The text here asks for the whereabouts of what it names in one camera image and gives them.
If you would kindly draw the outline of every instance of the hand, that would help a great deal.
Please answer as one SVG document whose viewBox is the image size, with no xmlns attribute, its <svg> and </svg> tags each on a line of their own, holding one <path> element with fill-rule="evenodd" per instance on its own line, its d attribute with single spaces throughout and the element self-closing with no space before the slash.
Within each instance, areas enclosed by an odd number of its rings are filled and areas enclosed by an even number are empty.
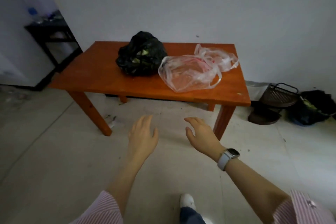
<svg viewBox="0 0 336 224">
<path fill-rule="evenodd" d="M 153 115 L 141 116 L 128 133 L 127 158 L 143 164 L 154 151 L 159 141 L 159 132 L 155 128 L 151 135 L 150 126 Z"/>
<path fill-rule="evenodd" d="M 221 145 L 212 132 L 212 128 L 206 124 L 203 119 L 197 117 L 188 117 L 184 118 L 184 120 L 189 122 L 195 130 L 194 136 L 191 128 L 185 128 L 187 138 L 191 145 L 199 152 L 218 162 L 226 148 Z"/>
</svg>

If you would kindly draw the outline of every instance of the orange table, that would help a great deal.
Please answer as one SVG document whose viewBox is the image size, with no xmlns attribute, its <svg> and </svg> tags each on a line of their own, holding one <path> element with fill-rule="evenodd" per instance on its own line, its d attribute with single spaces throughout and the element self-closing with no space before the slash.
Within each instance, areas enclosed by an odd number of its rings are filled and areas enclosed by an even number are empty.
<svg viewBox="0 0 336 224">
<path fill-rule="evenodd" d="M 215 104 L 221 104 L 215 127 L 216 137 L 220 140 L 231 119 L 236 106 L 249 106 L 241 67 L 223 73 L 221 82 L 211 90 L 195 90 L 175 93 L 159 77 L 132 77 L 124 74 L 116 65 L 120 47 L 126 42 L 97 41 L 87 51 L 79 55 L 54 81 L 51 88 L 66 90 L 77 102 L 93 123 L 109 136 L 112 130 L 98 113 L 84 92 L 118 95 L 122 102 L 127 96 L 153 99 L 178 100 L 208 103 L 213 111 Z M 202 47 L 217 47 L 236 53 L 234 44 L 201 44 Z M 193 54 L 196 44 L 164 43 L 169 56 Z"/>
</svg>

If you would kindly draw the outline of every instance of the watch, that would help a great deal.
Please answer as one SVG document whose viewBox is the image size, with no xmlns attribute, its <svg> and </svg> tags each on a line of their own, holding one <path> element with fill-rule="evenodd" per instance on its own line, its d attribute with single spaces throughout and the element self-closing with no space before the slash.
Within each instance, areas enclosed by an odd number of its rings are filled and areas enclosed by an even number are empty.
<svg viewBox="0 0 336 224">
<path fill-rule="evenodd" d="M 227 163 L 233 159 L 238 158 L 240 156 L 239 152 L 233 148 L 226 149 L 225 152 L 220 157 L 219 161 L 217 162 L 217 166 L 220 170 L 225 171 L 225 166 Z"/>
</svg>

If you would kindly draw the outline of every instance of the white wall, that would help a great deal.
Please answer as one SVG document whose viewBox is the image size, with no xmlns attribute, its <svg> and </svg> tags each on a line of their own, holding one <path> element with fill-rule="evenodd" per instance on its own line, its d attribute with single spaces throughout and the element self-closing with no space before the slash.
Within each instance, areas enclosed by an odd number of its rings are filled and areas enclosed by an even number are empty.
<svg viewBox="0 0 336 224">
<path fill-rule="evenodd" d="M 140 30 L 167 42 L 234 43 L 246 80 L 336 95 L 336 0 L 55 1 L 83 50 Z"/>
<path fill-rule="evenodd" d="M 0 84 L 36 86 L 54 65 L 23 28 L 31 18 L 22 0 L 0 4 Z"/>
</svg>

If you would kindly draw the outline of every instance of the white watch strap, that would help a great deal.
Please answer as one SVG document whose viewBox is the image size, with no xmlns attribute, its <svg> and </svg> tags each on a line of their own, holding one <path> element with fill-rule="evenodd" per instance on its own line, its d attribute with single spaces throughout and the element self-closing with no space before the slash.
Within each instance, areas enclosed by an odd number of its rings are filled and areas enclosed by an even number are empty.
<svg viewBox="0 0 336 224">
<path fill-rule="evenodd" d="M 217 166 L 219 167 L 219 169 L 225 171 L 225 166 L 230 159 L 232 159 L 232 156 L 229 156 L 226 154 L 226 152 L 224 152 L 220 157 L 219 161 L 217 162 Z"/>
</svg>

